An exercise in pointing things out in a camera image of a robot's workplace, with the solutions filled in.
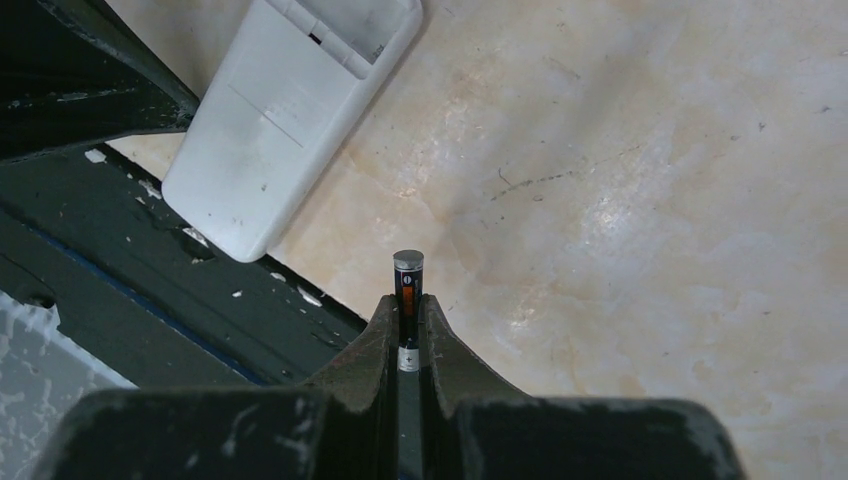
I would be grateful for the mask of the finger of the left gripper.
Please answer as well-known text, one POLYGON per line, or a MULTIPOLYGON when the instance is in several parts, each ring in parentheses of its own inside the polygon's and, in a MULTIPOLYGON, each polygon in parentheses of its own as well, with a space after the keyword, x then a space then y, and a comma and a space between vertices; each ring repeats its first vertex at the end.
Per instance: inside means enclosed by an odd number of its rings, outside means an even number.
POLYGON ((184 132, 198 107, 106 2, 2 2, 2 162, 184 132))

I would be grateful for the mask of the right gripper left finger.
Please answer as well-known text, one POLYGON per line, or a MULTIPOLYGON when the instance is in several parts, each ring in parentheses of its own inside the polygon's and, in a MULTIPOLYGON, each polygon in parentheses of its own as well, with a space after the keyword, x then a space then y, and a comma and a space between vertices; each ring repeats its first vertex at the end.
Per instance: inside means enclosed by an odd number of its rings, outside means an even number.
POLYGON ((398 304, 295 386, 111 389, 50 437, 37 479, 394 479, 398 304))

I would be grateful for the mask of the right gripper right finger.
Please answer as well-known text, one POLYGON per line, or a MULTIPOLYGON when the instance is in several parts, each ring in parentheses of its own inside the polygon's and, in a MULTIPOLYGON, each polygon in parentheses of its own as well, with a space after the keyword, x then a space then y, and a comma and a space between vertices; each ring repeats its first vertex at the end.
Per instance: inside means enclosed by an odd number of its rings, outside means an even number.
POLYGON ((727 429, 683 399, 534 397, 420 310, 427 479, 743 479, 727 429))

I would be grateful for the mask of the black AAA battery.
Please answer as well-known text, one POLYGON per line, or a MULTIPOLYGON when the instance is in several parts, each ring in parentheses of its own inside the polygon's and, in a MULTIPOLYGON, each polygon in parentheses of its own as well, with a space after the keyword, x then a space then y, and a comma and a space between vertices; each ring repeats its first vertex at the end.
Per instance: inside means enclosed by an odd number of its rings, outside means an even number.
POLYGON ((418 314, 423 266, 424 255, 418 250, 400 250, 393 255, 395 298, 399 314, 398 369, 407 373, 420 369, 418 314))

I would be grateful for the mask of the white remote control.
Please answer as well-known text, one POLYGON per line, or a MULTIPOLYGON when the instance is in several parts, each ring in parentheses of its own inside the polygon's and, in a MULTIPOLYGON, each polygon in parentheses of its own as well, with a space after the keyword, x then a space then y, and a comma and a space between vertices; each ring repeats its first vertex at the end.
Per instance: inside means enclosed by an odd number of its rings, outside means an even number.
POLYGON ((255 1, 164 178, 166 203, 249 263, 278 240, 418 33, 418 1, 255 1))

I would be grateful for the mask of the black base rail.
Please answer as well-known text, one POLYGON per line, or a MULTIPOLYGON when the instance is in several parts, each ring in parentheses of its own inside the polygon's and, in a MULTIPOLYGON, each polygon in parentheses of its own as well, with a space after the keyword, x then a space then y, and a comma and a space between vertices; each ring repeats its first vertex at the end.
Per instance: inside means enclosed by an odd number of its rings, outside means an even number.
POLYGON ((1 166, 1 206, 116 281, 250 379, 293 384, 365 321, 270 257, 240 263, 164 201, 160 181, 107 145, 1 166))

